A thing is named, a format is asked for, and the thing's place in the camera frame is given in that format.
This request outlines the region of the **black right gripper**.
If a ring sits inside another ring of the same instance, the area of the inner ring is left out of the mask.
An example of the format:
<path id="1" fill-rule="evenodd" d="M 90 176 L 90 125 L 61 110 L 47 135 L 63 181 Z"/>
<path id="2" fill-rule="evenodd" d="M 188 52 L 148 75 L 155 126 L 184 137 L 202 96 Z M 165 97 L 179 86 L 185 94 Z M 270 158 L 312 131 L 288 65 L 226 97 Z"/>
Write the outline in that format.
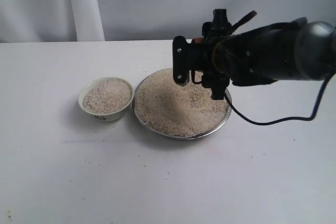
<path id="1" fill-rule="evenodd" d="M 202 25 L 204 45 L 188 43 L 183 36 L 172 42 L 173 80 L 180 86 L 190 81 L 191 71 L 202 71 L 200 84 L 211 90 L 212 100 L 226 100 L 231 82 L 238 87 L 268 85 L 279 80 L 300 80 L 295 45 L 302 25 L 275 23 L 234 35 L 233 27 L 216 29 Z"/>

